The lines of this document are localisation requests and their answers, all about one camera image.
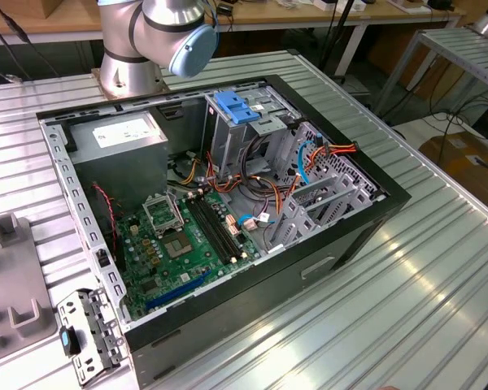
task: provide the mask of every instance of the wooden desk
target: wooden desk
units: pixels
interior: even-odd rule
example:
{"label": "wooden desk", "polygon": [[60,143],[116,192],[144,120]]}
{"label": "wooden desk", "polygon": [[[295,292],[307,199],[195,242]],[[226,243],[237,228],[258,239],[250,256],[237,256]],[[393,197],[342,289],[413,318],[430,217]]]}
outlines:
{"label": "wooden desk", "polygon": [[[286,9],[283,6],[279,6],[274,0],[268,0],[266,3],[240,2],[234,5],[232,30],[256,31],[328,27],[331,15],[329,11],[321,11],[315,6],[309,5]],[[458,9],[448,13],[434,11],[432,15],[407,14],[389,4],[386,0],[377,0],[375,4],[367,5],[364,12],[349,14],[346,25],[355,26],[355,30],[347,44],[336,74],[342,76],[346,73],[359,42],[365,33],[365,29],[371,24],[447,21],[447,27],[451,28],[455,27],[462,15],[464,15],[464,12]],[[63,0],[62,4],[47,19],[34,19],[13,14],[11,16],[29,34],[31,41],[35,43],[102,39],[99,10],[95,0]],[[337,12],[334,23],[338,22],[339,17],[340,14]],[[229,30],[229,18],[221,16],[219,23],[221,32]],[[4,37],[11,44],[20,43],[18,38],[11,35],[1,17],[0,32],[4,34]]]}

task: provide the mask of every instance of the slotted aluminum surface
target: slotted aluminum surface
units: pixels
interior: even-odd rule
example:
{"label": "slotted aluminum surface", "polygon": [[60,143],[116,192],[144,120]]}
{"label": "slotted aluminum surface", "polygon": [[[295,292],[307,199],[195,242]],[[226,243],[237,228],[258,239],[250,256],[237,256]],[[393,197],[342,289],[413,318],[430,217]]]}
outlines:
{"label": "slotted aluminum surface", "polygon": [[488,38],[469,28],[425,30],[420,41],[488,84]]}
{"label": "slotted aluminum surface", "polygon": [[[278,74],[386,170],[411,201],[353,262],[155,385],[483,388],[488,382],[488,210],[303,58],[220,58],[172,89]],[[92,288],[36,111],[100,102],[91,76],[0,86],[0,212],[33,225],[50,298]],[[131,389],[127,362],[93,388]],[[0,388],[78,388],[57,335],[0,361]]]}

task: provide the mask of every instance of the green motherboard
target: green motherboard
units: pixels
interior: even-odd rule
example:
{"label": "green motherboard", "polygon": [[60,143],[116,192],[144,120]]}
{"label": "green motherboard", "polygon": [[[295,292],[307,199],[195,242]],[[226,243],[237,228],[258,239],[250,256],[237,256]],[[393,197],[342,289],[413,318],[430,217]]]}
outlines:
{"label": "green motherboard", "polygon": [[[236,236],[228,234],[228,238],[243,255],[231,258],[231,261],[222,258],[218,255],[220,248],[214,250],[214,246],[220,245],[219,240],[213,240],[213,236],[211,240],[207,239],[205,233],[211,232],[205,230],[207,223],[203,216],[189,207],[185,199],[175,203],[184,226],[181,230],[169,229],[161,237],[156,236],[143,208],[117,222],[124,246],[125,267],[121,276],[127,288],[125,303],[132,320],[259,257],[250,238],[245,232],[239,232]],[[211,192],[204,195],[203,205],[209,206],[216,222],[228,232],[225,216],[231,213],[219,194]],[[166,222],[173,213],[169,207],[159,206],[151,209],[151,216],[156,224],[158,221]]]}

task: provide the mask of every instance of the blue tab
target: blue tab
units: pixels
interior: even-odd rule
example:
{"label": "blue tab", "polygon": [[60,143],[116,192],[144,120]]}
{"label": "blue tab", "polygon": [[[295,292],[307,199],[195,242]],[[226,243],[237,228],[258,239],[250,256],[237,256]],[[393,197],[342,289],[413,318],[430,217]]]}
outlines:
{"label": "blue tab", "polygon": [[62,343],[64,347],[68,345],[68,334],[66,331],[62,333]]}
{"label": "blue tab", "polygon": [[235,124],[245,124],[260,118],[260,115],[248,107],[246,101],[234,91],[217,92],[214,96],[217,104]]}

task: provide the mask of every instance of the red cable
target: red cable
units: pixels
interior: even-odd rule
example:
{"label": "red cable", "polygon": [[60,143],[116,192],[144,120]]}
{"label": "red cable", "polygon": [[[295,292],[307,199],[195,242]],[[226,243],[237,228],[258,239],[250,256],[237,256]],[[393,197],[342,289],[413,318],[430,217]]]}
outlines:
{"label": "red cable", "polygon": [[111,215],[111,228],[112,228],[112,239],[113,239],[112,240],[112,248],[113,248],[114,253],[115,253],[115,220],[114,220],[114,211],[112,210],[111,200],[108,197],[108,195],[105,193],[105,191],[103,191],[103,189],[101,187],[99,187],[97,184],[95,184],[95,183],[92,184],[92,187],[97,189],[103,195],[103,198],[105,199],[105,202],[107,203],[108,212]]}

